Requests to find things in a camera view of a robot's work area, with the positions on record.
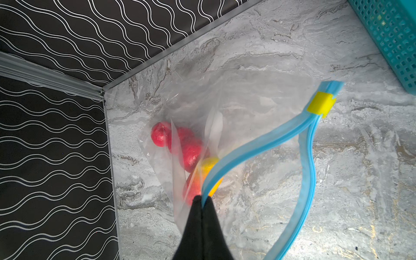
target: teal plastic basket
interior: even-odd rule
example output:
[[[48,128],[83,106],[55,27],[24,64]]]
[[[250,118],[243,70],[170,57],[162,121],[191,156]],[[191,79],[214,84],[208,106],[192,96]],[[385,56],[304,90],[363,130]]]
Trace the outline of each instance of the teal plastic basket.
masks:
[[[403,87],[416,95],[416,0],[349,0]]]

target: ziplock bag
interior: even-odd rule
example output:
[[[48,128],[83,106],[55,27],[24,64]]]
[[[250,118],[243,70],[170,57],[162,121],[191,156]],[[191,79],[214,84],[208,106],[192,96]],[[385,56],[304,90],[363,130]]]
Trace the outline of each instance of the ziplock bag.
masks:
[[[219,219],[225,219],[224,235],[237,237],[249,233],[249,227],[237,230],[237,226],[243,226],[237,219],[249,217],[244,206],[254,198],[253,194],[264,198],[269,195],[272,202],[278,189],[290,193],[286,199],[279,197],[284,205],[279,204],[275,212],[262,208],[254,214],[258,222],[262,214],[275,214],[275,218],[279,213],[292,215],[265,256],[265,259],[282,258],[299,233],[312,203],[316,182],[312,157],[314,132],[341,87],[340,82],[322,82],[317,89],[309,77],[279,72],[219,70],[172,82],[161,89],[162,104],[139,134],[139,141],[173,202],[179,230],[183,232],[193,197],[202,195],[204,205],[207,196],[212,196],[219,185],[217,206],[222,211]],[[296,187],[279,185],[300,173],[300,193]],[[247,181],[256,176],[264,179]],[[242,242],[236,239],[233,243],[238,246]]]

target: black and white patterned wall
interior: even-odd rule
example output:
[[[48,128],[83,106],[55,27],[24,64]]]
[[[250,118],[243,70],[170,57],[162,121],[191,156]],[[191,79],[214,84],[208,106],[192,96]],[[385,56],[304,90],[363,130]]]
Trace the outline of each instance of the black and white patterned wall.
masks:
[[[0,51],[104,86],[247,0],[0,0]]]
[[[0,77],[0,259],[118,258],[103,103]]]

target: yellow fruit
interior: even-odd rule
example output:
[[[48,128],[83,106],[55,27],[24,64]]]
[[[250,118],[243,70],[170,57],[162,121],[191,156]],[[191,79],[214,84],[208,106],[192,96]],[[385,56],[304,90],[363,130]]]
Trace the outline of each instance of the yellow fruit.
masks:
[[[208,173],[211,171],[211,169],[214,167],[214,165],[217,164],[217,162],[219,162],[219,158],[217,157],[208,157],[205,158],[202,163],[201,163],[201,171],[202,171],[202,177],[205,180],[205,178],[208,176]],[[215,186],[211,189],[209,196],[212,197],[212,195],[214,195],[214,193],[217,191],[218,186],[221,184],[221,182],[223,181],[224,178],[221,178],[216,184]]]

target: gray marble countertop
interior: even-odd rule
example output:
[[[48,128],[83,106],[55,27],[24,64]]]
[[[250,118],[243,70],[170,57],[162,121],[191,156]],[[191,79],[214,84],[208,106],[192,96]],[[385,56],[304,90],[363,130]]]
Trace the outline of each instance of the gray marble countertop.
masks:
[[[171,259],[181,239],[138,145],[151,117],[139,105],[159,102],[157,89],[173,76],[216,69],[346,82],[319,125],[315,199],[285,259],[416,259],[415,96],[402,89],[348,2],[264,0],[106,92],[123,260]],[[248,219],[253,231],[227,231],[235,259],[262,259],[289,217],[276,217],[281,227]]]

